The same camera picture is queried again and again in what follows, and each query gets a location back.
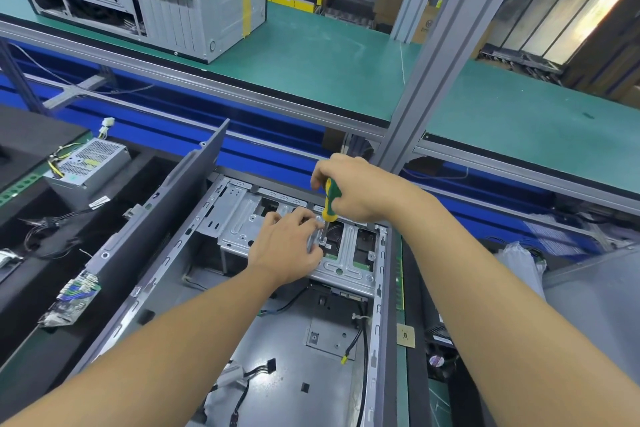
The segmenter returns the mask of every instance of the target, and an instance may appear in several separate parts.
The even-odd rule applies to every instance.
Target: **hand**
[[[298,207],[284,218],[278,213],[267,213],[258,237],[249,248],[247,269],[267,272],[275,288],[308,275],[318,266],[323,253],[318,245],[307,253],[307,241],[314,230],[322,227],[316,214],[306,208]]]
[[[336,213],[350,220],[369,223],[389,220],[396,196],[411,183],[395,174],[369,164],[362,157],[333,154],[329,160],[319,160],[311,176],[311,188],[317,190],[331,178],[342,191],[333,200]]]

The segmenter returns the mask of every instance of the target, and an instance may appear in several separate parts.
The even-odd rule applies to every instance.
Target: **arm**
[[[307,254],[307,239],[318,226],[304,208],[268,213],[243,272],[154,319],[4,427],[185,425],[273,291],[316,268],[322,250]]]
[[[432,195],[342,155],[318,163],[342,197],[336,212],[389,220],[500,427],[638,425],[640,389],[484,249]]]

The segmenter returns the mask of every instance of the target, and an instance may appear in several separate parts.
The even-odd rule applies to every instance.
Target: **forearm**
[[[389,220],[411,246],[499,425],[637,422],[635,383],[487,252],[435,197],[412,185],[397,196]]]
[[[276,284],[246,269],[166,312],[7,422],[65,427],[183,426]]]

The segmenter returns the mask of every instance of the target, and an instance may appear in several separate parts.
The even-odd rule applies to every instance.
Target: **yellow-green screwdriver handle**
[[[322,212],[322,218],[325,221],[335,221],[338,219],[338,215],[333,212],[331,204],[336,197],[342,197],[342,191],[335,183],[335,181],[331,178],[327,178],[326,184],[324,185],[324,190],[326,191],[326,197],[324,198],[324,210]]]

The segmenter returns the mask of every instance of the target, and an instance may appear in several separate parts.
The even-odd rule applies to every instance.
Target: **plastic bag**
[[[542,274],[547,268],[547,262],[536,263],[531,253],[523,248],[519,242],[509,243],[504,250],[495,254],[495,258],[545,299],[545,291],[542,289]]]

